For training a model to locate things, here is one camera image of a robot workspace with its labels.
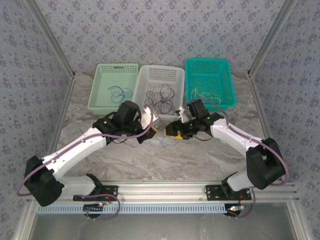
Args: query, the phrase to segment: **patterned wallpaper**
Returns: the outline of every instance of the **patterned wallpaper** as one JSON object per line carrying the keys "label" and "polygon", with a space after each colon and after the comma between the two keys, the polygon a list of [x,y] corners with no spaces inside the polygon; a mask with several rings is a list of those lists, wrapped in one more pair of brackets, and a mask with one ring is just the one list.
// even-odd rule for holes
{"label": "patterned wallpaper", "polygon": [[69,77],[23,0],[0,9],[0,239],[10,240],[26,160],[47,152]]}
{"label": "patterned wallpaper", "polygon": [[320,239],[319,26],[319,0],[299,0],[254,77],[315,239]]}
{"label": "patterned wallpaper", "polygon": [[99,63],[247,70],[284,0],[37,0],[74,71]]}

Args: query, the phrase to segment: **green basket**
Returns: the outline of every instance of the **green basket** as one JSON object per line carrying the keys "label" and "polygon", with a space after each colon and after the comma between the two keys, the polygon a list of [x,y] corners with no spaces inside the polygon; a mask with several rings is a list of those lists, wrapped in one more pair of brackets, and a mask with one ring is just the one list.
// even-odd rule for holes
{"label": "green basket", "polygon": [[[185,95],[186,100],[192,99],[192,92],[197,89],[199,93],[212,93],[218,96],[212,101],[221,109],[236,105],[236,94],[229,62],[218,58],[188,58],[185,61]],[[219,110],[210,103],[204,103],[211,112]]]}
{"label": "green basket", "polygon": [[[95,115],[106,115],[116,112],[120,102],[112,99],[111,87],[118,86],[124,91],[131,91],[132,94],[136,87],[138,76],[137,63],[101,63],[96,66],[91,94],[88,102],[88,109]],[[121,102],[132,100],[125,97]]]}

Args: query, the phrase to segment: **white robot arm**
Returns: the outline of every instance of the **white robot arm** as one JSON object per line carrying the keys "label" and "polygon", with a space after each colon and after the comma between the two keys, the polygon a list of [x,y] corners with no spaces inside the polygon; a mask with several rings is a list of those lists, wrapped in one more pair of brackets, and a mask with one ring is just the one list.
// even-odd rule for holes
{"label": "white robot arm", "polygon": [[152,127],[147,128],[159,120],[155,112],[152,115],[148,107],[141,114],[138,105],[131,101],[123,102],[117,112],[98,119],[83,135],[64,148],[41,159],[36,156],[30,158],[24,174],[25,178],[29,177],[24,185],[43,207],[61,196],[90,194],[96,187],[94,176],[66,178],[63,177],[65,173],[86,156],[117,138],[136,138],[140,144],[151,139],[156,131]]}
{"label": "white robot arm", "polygon": [[246,158],[245,171],[235,172],[222,181],[226,192],[238,192],[251,187],[264,189],[285,174],[284,166],[275,156],[281,156],[279,147],[272,138],[263,140],[252,136],[230,124],[220,114],[210,114],[201,100],[187,106],[193,119],[189,120],[184,114],[184,108],[179,108],[179,120],[165,128],[167,136],[187,140],[198,132],[205,132],[229,144]]}

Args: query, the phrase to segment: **plastic basket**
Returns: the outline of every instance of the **plastic basket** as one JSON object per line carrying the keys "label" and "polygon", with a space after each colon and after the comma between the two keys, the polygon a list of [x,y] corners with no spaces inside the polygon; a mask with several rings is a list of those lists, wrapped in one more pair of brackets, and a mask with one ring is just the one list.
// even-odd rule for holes
{"label": "plastic basket", "polygon": [[121,98],[112,99],[112,92],[109,88],[113,86],[118,86],[128,93],[129,90],[132,92],[132,96],[125,97],[122,102],[132,100],[137,82],[138,68],[137,63],[98,64],[88,109],[95,115],[106,115],[117,111],[121,104],[118,100],[121,100]]}
{"label": "plastic basket", "polygon": [[[132,101],[143,108],[148,104],[146,93],[157,94],[161,90],[163,96],[170,94],[166,89],[172,88],[175,95],[170,100],[174,107],[169,104],[152,105],[162,120],[172,121],[177,118],[175,111],[182,105],[184,98],[185,71],[180,67],[162,66],[162,65],[144,65],[140,68]],[[161,99],[159,94],[154,96],[154,102]]]}
{"label": "plastic basket", "polygon": [[[213,93],[220,99],[212,101],[222,109],[236,105],[236,94],[232,82],[229,62],[218,58],[188,58],[185,61],[185,95],[191,100],[192,91],[197,88],[199,93]],[[212,104],[204,103],[212,112],[219,110]]]}

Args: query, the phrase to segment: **wire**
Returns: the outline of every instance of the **wire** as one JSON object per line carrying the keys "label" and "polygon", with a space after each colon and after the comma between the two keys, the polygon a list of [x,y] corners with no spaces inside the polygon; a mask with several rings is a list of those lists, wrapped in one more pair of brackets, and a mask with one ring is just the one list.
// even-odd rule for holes
{"label": "wire", "polygon": [[125,140],[123,140],[123,141],[119,141],[119,142],[116,142],[115,140],[112,140],[112,142],[114,143],[114,144],[123,144],[125,141],[127,141],[128,139],[125,139]]}
{"label": "wire", "polygon": [[173,88],[170,87],[169,84],[165,83],[161,86],[159,92],[154,93],[153,91],[147,91],[145,93],[146,99],[144,103],[153,106],[155,111],[158,114],[167,115],[172,111],[172,115],[174,115],[175,106],[173,101],[174,101],[175,95],[176,93],[173,90]]}
{"label": "wire", "polygon": [[242,218],[247,217],[247,216],[252,212],[252,209],[254,209],[254,206],[255,206],[255,203],[256,203],[256,194],[255,194],[255,191],[253,190],[253,188],[251,189],[251,191],[252,191],[252,196],[253,196],[253,203],[252,203],[249,211],[248,211],[246,214],[244,214],[244,215],[242,215],[242,216],[238,216],[237,214],[235,214],[235,213],[232,212],[232,211],[227,211],[227,212],[228,212],[229,214],[234,215],[234,217],[236,217],[237,219],[242,219]]}
{"label": "wire", "polygon": [[167,138],[168,136],[164,136],[163,138],[162,138],[162,140],[160,140],[157,136],[154,136],[160,143],[162,143],[162,145],[167,145],[167,146],[176,146],[177,145],[177,140],[176,140],[176,138],[174,137],[173,139],[174,139],[174,144],[170,144],[170,143],[166,143],[166,142],[164,142],[164,139],[165,138]]}
{"label": "wire", "polygon": [[218,94],[215,94],[213,92],[202,92],[200,94],[196,87],[191,91],[190,98],[192,100],[193,99],[207,99],[207,100],[211,100],[211,101],[213,101],[214,99],[217,99],[219,101],[217,104],[221,104],[221,98]]}
{"label": "wire", "polygon": [[[267,149],[268,151],[270,151],[279,161],[280,163],[282,164],[283,168],[284,168],[284,172],[285,172],[285,178],[282,182],[280,183],[272,183],[271,185],[272,186],[283,186],[285,185],[288,181],[289,181],[289,169],[288,169],[288,166],[287,164],[285,163],[284,159],[275,151],[273,150],[271,147],[269,147],[268,145],[264,144],[263,142],[259,141],[259,140],[256,140],[254,138],[252,138],[251,136],[248,136],[246,134],[243,134],[237,130],[235,130],[234,128],[232,128],[232,126],[230,126],[230,121],[229,121],[229,115],[221,108],[219,107],[217,104],[215,104],[213,101],[210,101],[210,100],[207,100],[205,98],[199,98],[201,101],[205,101],[207,103],[210,103],[212,105],[214,105],[217,109],[219,109],[224,115],[225,115],[225,120],[226,120],[226,125],[228,126],[228,128],[234,132],[235,134],[239,135],[240,137],[243,137],[249,141],[252,141],[256,144],[259,144],[260,146],[264,147],[265,149]],[[198,99],[193,99],[193,100],[190,100],[188,102],[186,102],[183,107],[185,108],[189,103],[192,103],[194,101],[196,101]]]}
{"label": "wire", "polygon": [[245,196],[243,196],[242,194],[239,194],[239,197],[240,197],[240,198],[243,198],[243,199],[245,200],[245,205],[244,205],[244,207],[246,207],[246,206],[247,206],[247,199],[245,198]]}
{"label": "wire", "polygon": [[119,104],[119,106],[121,105],[122,101],[124,100],[124,98],[130,98],[133,96],[133,93],[132,91],[129,89],[129,88],[125,88],[125,90],[129,90],[127,92],[123,91],[123,89],[119,86],[111,86],[108,88],[108,90],[111,90],[111,101],[114,103],[114,104]]}
{"label": "wire", "polygon": [[[79,197],[83,198],[83,199],[90,199],[90,198],[99,198],[99,197],[108,197],[108,198],[113,198],[115,199],[117,202],[118,202],[118,208],[116,210],[116,212],[111,215],[111,216],[106,216],[106,217],[99,217],[99,218],[92,218],[94,221],[103,221],[103,220],[110,220],[110,219],[113,219],[115,218],[119,212],[120,212],[120,209],[121,209],[121,204],[120,204],[120,200],[115,196],[115,195],[112,195],[112,194],[108,194],[108,193],[104,193],[104,194],[97,194],[97,195],[78,195]],[[86,217],[88,219],[90,219],[91,217],[89,216],[89,212],[90,210],[94,208],[94,207],[90,207],[87,211],[86,211]]]}
{"label": "wire", "polygon": [[153,123],[154,120],[154,111],[153,109],[149,106],[149,105],[145,105],[145,107],[148,107],[150,109],[150,114],[151,114],[151,119],[150,119],[150,124],[146,127],[146,129],[137,134],[137,135],[132,135],[132,136],[117,136],[117,135],[111,135],[111,134],[106,134],[106,133],[97,133],[97,134],[92,134],[90,136],[84,137],[81,140],[75,142],[74,144],[72,144],[71,146],[67,147],[65,150],[63,150],[62,152],[60,152],[59,154],[57,154],[56,156],[54,156],[50,161],[47,161],[43,164],[41,164],[40,166],[38,166],[37,168],[35,168],[34,170],[32,170],[20,183],[20,185],[18,186],[17,190],[16,190],[16,194],[19,197],[25,197],[25,196],[31,196],[31,193],[20,193],[20,190],[22,189],[22,187],[24,186],[24,184],[28,181],[29,178],[31,178],[31,176],[33,176],[35,173],[37,173],[39,170],[43,169],[44,167],[46,167],[47,165],[51,164],[53,161],[57,160],[58,158],[60,158],[63,154],[69,152],[70,150],[72,150],[73,148],[75,148],[76,146],[78,146],[79,144],[95,138],[95,137],[107,137],[107,138],[113,138],[113,139],[135,139],[135,138],[139,138],[141,136],[143,136],[144,134],[146,134]]}
{"label": "wire", "polygon": [[198,137],[196,137],[196,136],[194,136],[194,137],[195,137],[196,139],[200,140],[200,141],[203,141],[203,142],[209,141],[209,140],[211,140],[211,139],[213,138],[213,136],[210,137],[209,139],[201,139],[201,138],[198,138]]}

